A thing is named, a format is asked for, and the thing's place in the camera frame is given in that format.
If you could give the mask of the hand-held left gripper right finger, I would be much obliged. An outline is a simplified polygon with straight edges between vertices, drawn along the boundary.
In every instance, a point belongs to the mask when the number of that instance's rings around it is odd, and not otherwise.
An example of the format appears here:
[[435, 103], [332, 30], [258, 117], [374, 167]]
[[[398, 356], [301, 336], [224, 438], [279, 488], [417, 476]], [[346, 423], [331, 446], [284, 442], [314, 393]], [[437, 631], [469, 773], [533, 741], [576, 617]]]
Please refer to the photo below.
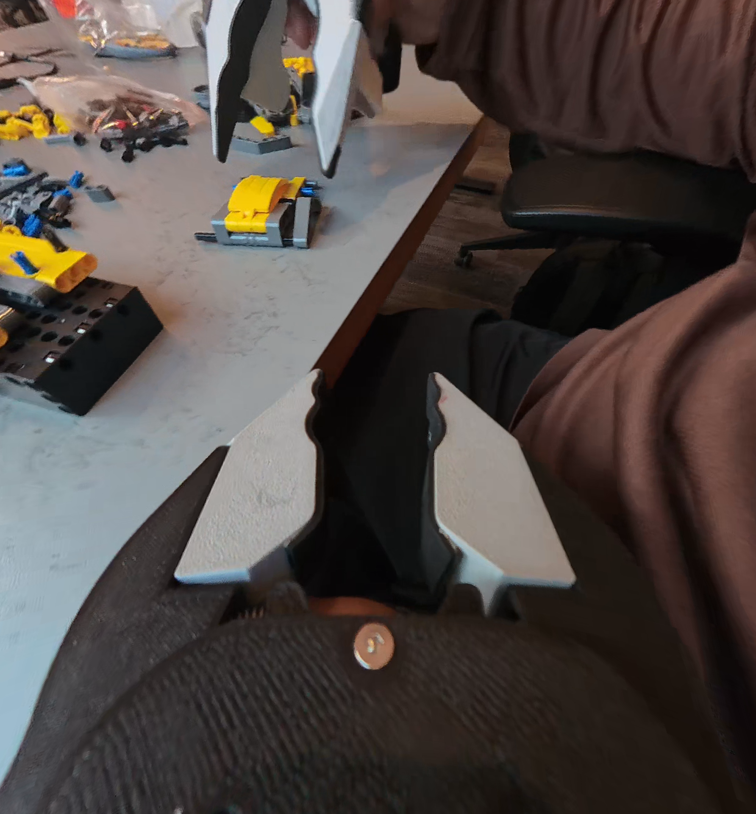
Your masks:
[[508, 588], [569, 589], [576, 573], [520, 444], [440, 373], [427, 383], [426, 569], [481, 613]]

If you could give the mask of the yellow black brick chassis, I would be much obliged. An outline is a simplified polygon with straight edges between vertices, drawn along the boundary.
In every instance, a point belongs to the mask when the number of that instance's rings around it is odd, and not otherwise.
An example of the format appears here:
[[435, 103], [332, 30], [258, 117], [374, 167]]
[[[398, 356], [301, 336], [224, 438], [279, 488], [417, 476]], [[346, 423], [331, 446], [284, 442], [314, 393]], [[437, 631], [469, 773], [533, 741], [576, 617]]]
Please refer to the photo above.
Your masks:
[[0, 394], [83, 416], [162, 330], [137, 287], [49, 228], [0, 221]]

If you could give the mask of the cluster of scattered black pins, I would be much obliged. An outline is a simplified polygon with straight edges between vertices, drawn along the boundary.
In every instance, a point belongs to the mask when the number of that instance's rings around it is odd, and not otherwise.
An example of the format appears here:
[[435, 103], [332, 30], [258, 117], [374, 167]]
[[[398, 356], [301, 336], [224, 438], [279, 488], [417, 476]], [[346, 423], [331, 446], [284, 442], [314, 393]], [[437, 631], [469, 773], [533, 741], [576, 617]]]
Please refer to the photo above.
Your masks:
[[136, 155], [138, 155], [149, 153], [155, 148], [188, 147], [189, 139], [181, 134], [151, 134], [135, 137], [124, 136], [122, 138], [102, 137], [99, 141], [99, 148], [105, 153], [116, 152], [121, 158], [122, 150], [127, 144], [133, 144]]

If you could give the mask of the pile of yellow beams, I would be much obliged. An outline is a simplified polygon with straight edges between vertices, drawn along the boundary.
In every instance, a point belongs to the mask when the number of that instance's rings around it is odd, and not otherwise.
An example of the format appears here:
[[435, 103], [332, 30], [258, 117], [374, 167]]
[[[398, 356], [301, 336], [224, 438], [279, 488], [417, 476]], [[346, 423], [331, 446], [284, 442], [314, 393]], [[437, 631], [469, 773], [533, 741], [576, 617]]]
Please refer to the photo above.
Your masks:
[[51, 108], [24, 105], [17, 111], [0, 110], [0, 141], [19, 141], [32, 137], [54, 143], [75, 136], [69, 122]]

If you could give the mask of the clear bag of rubber tracks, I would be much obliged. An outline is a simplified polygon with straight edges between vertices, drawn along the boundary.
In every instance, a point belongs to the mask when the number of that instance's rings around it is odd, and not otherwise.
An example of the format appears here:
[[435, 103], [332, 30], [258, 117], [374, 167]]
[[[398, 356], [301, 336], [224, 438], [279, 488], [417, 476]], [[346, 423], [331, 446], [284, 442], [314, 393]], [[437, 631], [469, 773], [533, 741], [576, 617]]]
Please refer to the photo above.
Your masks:
[[112, 59], [170, 59], [178, 48], [164, 34], [152, 2], [76, 1], [78, 39], [94, 56]]

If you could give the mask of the person's right hand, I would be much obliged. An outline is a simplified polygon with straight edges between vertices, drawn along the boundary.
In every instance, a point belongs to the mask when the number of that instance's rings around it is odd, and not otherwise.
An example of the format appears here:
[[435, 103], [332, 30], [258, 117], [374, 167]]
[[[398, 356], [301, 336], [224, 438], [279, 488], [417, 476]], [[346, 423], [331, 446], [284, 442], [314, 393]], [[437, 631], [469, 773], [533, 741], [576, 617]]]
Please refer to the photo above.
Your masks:
[[316, 37], [318, 20], [304, 1], [288, 1], [284, 35], [301, 50], [309, 50]]

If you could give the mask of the clear bag of dark parts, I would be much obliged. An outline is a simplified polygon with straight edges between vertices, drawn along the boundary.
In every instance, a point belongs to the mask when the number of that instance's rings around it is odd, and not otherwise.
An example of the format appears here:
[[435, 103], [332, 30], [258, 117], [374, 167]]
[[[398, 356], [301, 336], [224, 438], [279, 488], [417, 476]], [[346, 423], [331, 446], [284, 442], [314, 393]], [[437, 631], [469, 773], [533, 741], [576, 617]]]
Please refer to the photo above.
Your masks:
[[206, 123], [196, 104], [120, 76], [43, 76], [23, 84], [40, 107], [99, 137], [179, 132]]

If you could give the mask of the black mesh office chair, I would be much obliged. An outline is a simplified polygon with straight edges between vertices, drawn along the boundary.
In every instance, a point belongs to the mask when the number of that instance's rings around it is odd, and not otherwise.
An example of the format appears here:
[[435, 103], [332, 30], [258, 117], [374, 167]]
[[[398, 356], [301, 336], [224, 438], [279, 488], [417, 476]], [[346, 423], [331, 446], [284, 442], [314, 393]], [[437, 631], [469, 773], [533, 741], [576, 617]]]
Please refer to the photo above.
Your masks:
[[465, 243], [457, 266], [467, 268], [479, 251], [558, 251], [595, 239], [648, 245], [717, 270], [738, 256], [756, 211], [756, 183], [737, 169], [649, 151], [543, 156], [528, 146], [501, 198], [517, 234]]

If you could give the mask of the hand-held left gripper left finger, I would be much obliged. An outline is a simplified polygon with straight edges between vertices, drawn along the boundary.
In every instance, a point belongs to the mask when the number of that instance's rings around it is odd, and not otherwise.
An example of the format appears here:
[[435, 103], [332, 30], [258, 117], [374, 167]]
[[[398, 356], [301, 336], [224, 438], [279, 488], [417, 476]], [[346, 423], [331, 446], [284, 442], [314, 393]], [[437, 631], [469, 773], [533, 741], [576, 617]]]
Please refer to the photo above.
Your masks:
[[227, 445], [174, 577], [181, 585], [270, 588], [292, 576], [292, 547], [322, 515], [312, 370]]

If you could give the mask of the small yellow grey brick assembly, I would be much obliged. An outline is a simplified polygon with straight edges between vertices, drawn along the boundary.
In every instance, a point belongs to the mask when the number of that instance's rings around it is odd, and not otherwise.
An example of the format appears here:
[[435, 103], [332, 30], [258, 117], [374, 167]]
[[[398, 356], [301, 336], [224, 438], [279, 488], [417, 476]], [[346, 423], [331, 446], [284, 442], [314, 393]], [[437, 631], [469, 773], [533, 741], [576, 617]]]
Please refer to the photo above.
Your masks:
[[244, 177], [211, 219], [210, 230], [196, 232], [194, 239], [226, 247], [309, 249], [322, 213], [322, 190], [304, 177]]

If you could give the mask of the grey L-shaped beam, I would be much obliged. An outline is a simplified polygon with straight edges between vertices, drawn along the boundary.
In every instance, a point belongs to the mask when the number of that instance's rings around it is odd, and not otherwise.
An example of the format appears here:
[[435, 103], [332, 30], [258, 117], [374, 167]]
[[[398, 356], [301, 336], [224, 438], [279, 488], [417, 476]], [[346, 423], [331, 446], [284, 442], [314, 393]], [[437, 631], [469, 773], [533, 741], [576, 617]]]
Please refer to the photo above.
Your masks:
[[238, 122], [232, 133], [231, 150], [246, 155], [264, 156], [291, 149], [291, 137], [277, 127], [276, 130], [275, 137], [263, 138], [251, 127], [249, 121]]

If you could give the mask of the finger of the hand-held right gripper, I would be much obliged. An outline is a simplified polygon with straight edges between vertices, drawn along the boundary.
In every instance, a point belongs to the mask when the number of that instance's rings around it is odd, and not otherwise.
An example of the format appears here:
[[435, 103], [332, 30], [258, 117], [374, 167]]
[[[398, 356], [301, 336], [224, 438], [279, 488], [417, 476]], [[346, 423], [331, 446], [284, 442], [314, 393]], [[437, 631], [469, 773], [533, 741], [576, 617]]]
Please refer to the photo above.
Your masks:
[[370, 3], [311, 1], [315, 87], [311, 123], [324, 178], [336, 174], [353, 112], [373, 118], [383, 109], [383, 78], [367, 33]]
[[282, 58], [286, 1], [213, 1], [205, 22], [212, 149], [227, 160], [246, 101], [280, 113], [291, 82]]

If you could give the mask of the pile of small connector parts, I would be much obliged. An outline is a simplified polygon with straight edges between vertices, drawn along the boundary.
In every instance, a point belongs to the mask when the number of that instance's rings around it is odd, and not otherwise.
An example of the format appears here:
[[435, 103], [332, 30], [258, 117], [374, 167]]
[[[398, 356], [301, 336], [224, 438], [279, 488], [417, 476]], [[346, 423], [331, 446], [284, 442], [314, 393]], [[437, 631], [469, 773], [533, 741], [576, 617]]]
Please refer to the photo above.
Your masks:
[[0, 223], [16, 226], [30, 237], [45, 226], [71, 229], [75, 189], [67, 180], [28, 167], [19, 159], [0, 170]]

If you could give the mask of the grey desk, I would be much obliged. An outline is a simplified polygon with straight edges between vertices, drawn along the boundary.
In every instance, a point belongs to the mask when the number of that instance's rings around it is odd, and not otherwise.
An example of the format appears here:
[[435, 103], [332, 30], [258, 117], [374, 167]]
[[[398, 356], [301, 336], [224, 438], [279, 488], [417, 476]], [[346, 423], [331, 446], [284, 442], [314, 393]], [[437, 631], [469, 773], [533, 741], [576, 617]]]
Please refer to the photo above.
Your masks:
[[[116, 200], [76, 196], [64, 240], [104, 278], [136, 286], [163, 331], [87, 416], [0, 395], [0, 783], [78, 607], [149, 514], [333, 343], [375, 276], [398, 276], [474, 145], [478, 110], [424, 76], [406, 47], [381, 117], [350, 127], [325, 182], [313, 140], [260, 162], [186, 147], [133, 163], [91, 140], [0, 145], [52, 177], [82, 171]], [[197, 231], [249, 173], [317, 178], [328, 216], [309, 251], [199, 243]]]

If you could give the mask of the pile of wheels and yellow parts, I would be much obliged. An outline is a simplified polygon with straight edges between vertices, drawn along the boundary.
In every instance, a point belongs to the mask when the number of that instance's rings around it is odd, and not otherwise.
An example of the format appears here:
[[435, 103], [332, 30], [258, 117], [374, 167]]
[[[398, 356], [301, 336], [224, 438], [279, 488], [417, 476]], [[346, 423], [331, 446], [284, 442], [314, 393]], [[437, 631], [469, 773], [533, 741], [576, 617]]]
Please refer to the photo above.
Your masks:
[[271, 111], [241, 101], [237, 114], [238, 122], [247, 122], [252, 117], [269, 119], [277, 128], [295, 127], [311, 123], [311, 100], [315, 87], [315, 69], [311, 57], [297, 56], [283, 58], [283, 66], [289, 74], [289, 101], [281, 111]]

